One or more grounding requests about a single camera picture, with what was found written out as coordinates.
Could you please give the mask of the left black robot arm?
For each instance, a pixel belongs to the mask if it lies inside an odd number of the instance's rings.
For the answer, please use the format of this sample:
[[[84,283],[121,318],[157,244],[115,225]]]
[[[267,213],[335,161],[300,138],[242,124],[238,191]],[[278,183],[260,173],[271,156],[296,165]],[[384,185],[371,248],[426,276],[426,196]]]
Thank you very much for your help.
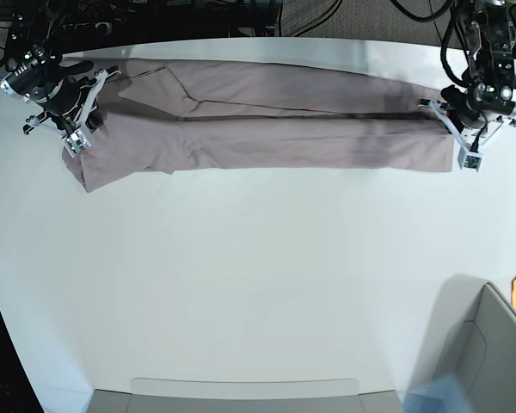
[[[442,39],[440,60],[452,86],[442,90],[451,117],[460,126],[479,129],[490,120],[516,115],[516,30],[503,1],[454,1]],[[467,68],[455,75],[447,61],[457,32]]]

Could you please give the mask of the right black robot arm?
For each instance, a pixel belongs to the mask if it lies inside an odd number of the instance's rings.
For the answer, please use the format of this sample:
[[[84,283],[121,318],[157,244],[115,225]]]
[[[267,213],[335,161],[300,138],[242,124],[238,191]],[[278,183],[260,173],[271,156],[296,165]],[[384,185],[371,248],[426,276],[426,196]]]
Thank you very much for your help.
[[[14,1],[11,25],[0,59],[0,89],[41,107],[34,117],[40,125],[51,120],[63,133],[72,133],[82,118],[83,105],[96,77],[84,60],[62,66],[62,52],[53,36],[68,14],[66,1]]]

